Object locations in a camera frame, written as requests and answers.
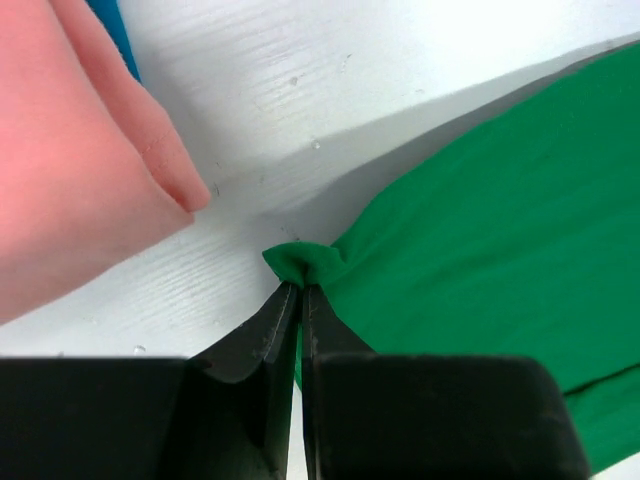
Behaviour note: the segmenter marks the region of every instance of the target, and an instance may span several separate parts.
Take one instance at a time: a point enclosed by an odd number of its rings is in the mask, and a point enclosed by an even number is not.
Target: green towel
[[[640,46],[465,134],[331,247],[264,257],[388,353],[521,354],[599,471],[640,450]]]

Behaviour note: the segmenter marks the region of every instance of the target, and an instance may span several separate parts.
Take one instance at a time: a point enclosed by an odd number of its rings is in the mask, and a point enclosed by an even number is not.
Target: pink fabric
[[[84,0],[0,1],[0,323],[193,222],[209,192]]]

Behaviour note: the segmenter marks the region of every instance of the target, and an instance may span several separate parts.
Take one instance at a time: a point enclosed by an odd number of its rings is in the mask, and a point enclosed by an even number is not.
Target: folded pink cloth
[[[193,222],[209,201],[83,0],[0,2],[0,323]]]

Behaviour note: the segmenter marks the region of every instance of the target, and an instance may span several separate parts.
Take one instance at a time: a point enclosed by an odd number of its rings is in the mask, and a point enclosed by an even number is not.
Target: folded green cloth
[[[640,46],[462,136],[331,247],[264,257],[379,352],[536,358],[594,471],[637,452]]]

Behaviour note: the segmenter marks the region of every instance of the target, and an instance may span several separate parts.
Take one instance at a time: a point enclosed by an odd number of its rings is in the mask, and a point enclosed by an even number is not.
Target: pink cloth
[[[84,0],[0,1],[0,323],[193,222],[209,192]]]

